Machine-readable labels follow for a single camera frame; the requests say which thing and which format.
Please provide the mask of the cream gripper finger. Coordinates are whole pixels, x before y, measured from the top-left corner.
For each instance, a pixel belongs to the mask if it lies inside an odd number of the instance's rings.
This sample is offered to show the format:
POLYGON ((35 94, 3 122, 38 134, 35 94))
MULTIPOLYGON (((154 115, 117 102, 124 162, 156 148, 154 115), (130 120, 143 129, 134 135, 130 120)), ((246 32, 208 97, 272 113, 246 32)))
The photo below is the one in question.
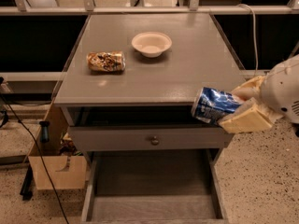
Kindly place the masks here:
POLYGON ((227 133, 251 133, 271 129, 281 118, 282 116, 269 106, 251 98, 218 123, 227 133))
POLYGON ((264 81, 264 76, 254 77, 242 85, 236 87, 231 91, 232 95, 239 97, 240 99, 247 101, 251 98, 256 100, 260 99, 260 88, 264 81))

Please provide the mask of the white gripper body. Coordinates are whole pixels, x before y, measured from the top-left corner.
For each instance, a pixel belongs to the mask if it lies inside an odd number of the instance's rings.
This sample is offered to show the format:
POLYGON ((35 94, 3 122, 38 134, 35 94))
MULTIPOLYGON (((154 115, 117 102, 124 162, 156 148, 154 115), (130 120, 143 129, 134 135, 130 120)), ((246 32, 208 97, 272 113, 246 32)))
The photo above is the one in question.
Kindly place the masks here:
POLYGON ((299 123, 299 55, 271 69, 262 82, 260 96, 274 111, 299 123))

